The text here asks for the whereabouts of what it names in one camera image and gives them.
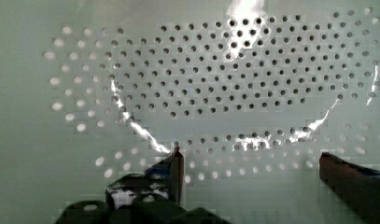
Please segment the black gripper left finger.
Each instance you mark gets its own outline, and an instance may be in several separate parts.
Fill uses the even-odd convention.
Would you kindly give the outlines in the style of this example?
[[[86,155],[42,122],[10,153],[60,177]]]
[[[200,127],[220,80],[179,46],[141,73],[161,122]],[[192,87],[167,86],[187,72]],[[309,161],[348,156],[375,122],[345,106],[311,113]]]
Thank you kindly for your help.
[[[181,203],[184,181],[184,156],[180,146],[147,168],[143,173],[130,173],[106,187],[106,203],[113,209],[131,205],[139,196],[158,194],[174,203]]]

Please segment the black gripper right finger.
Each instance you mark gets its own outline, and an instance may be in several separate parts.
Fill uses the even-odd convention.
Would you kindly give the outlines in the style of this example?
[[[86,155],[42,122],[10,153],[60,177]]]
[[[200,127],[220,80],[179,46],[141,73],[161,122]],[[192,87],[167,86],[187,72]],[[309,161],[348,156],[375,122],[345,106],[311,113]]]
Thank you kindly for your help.
[[[319,178],[367,224],[380,224],[380,172],[329,153],[319,158]]]

